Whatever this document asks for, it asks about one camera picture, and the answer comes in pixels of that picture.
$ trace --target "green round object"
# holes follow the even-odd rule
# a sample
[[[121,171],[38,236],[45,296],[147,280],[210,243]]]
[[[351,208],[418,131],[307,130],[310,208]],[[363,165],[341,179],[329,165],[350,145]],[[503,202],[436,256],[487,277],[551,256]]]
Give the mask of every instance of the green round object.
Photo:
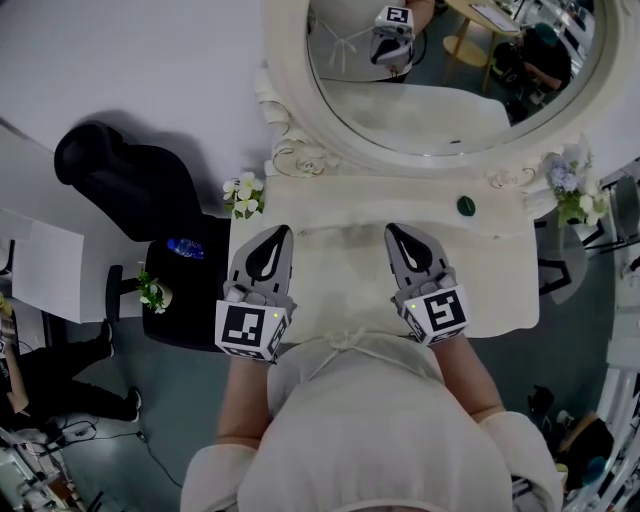
[[[473,217],[476,214],[476,203],[470,197],[462,196],[458,199],[458,211],[465,217]]]

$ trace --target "small plant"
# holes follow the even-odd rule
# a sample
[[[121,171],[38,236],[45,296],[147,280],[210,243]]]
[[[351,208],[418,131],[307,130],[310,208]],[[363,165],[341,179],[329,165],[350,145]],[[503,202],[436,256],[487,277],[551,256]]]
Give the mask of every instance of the small plant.
[[[142,294],[140,302],[158,315],[164,313],[166,311],[163,307],[164,297],[162,296],[162,289],[158,286],[158,280],[151,279],[142,266],[140,266],[140,273],[137,279],[140,286],[136,286],[136,289],[140,290]]]
[[[224,211],[233,212],[236,219],[250,219],[255,212],[264,211],[264,183],[252,172],[225,182],[223,199],[227,201]]]
[[[550,153],[542,163],[547,181],[558,201],[560,226],[578,219],[595,226],[608,210],[608,192],[593,175],[593,154],[586,138],[580,144],[565,146],[562,155]]]

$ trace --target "black pants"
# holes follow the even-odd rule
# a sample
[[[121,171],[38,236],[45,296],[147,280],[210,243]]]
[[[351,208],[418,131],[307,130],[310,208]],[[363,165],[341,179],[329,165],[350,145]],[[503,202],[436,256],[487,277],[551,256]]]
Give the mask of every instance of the black pants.
[[[96,361],[109,357],[110,351],[108,341],[96,338],[21,355],[18,364],[29,397],[26,411],[38,421],[71,413],[124,421],[134,419],[135,400],[72,380]]]

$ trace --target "sneaker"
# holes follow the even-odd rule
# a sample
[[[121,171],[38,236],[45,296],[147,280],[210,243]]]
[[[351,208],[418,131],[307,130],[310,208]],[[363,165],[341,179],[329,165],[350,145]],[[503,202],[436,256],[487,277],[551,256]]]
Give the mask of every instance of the sneaker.
[[[129,390],[129,396],[127,400],[135,401],[136,404],[136,417],[131,420],[131,423],[138,423],[140,421],[140,409],[142,408],[142,395],[136,388]]]
[[[109,357],[113,357],[116,353],[116,349],[113,346],[113,327],[111,327],[111,322],[109,322],[109,320],[105,319],[102,321],[102,326],[100,326],[100,335],[98,337],[109,342],[109,346],[111,348]]]

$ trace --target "table leg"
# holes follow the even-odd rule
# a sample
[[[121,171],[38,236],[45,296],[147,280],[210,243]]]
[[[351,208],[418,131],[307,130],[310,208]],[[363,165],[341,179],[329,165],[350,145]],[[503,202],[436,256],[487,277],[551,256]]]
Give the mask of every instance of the table leg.
[[[491,63],[493,62],[493,52],[496,50],[496,41],[498,39],[498,34],[495,32],[491,33],[491,45],[489,46],[489,60],[487,61],[487,69],[484,71],[484,84],[482,85],[482,92],[487,92],[487,87],[489,86],[489,72],[491,71]]]
[[[445,85],[449,79],[451,78],[451,74],[453,73],[453,69],[455,68],[456,61],[458,60],[458,52],[460,51],[460,47],[462,46],[462,41],[467,35],[467,29],[469,28],[469,24],[471,20],[466,18],[462,25],[460,25],[460,29],[456,36],[458,37],[458,42],[456,43],[456,48],[453,51],[453,55],[449,57],[449,62],[447,62],[447,67],[444,72],[444,77],[442,78],[442,85]]]

